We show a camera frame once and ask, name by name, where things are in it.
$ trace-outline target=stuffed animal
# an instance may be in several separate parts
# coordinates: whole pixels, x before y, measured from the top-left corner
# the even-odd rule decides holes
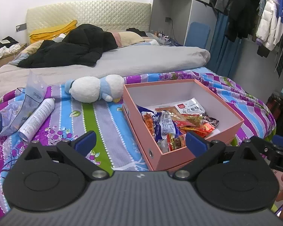
[[[118,102],[123,95],[124,79],[119,75],[108,75],[102,79],[93,76],[69,80],[65,83],[65,92],[75,100],[92,103],[100,99]]]

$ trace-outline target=gray gripper base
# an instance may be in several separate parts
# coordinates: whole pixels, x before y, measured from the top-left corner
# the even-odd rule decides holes
[[[270,210],[235,214],[203,201],[166,172],[120,172],[94,181],[74,203],[48,213],[12,209],[0,226],[283,226]]]

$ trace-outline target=quilted headboard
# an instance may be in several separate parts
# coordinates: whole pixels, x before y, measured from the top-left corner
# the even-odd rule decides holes
[[[93,24],[107,29],[135,27],[149,31],[151,4],[126,1],[77,1],[51,4],[27,10],[28,35],[35,29],[65,24]]]

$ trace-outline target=bottle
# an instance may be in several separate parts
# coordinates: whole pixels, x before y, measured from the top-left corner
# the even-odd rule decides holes
[[[30,142],[54,108],[54,98],[47,98],[43,100],[38,108],[24,122],[22,127],[20,127],[18,131],[20,138],[24,142]]]

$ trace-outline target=blue curtain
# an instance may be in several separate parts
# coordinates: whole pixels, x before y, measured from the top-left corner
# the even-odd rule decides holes
[[[235,42],[231,42],[225,36],[227,26],[228,16],[219,13],[210,49],[211,59],[205,67],[219,76],[232,78],[237,69],[242,40],[237,37]]]

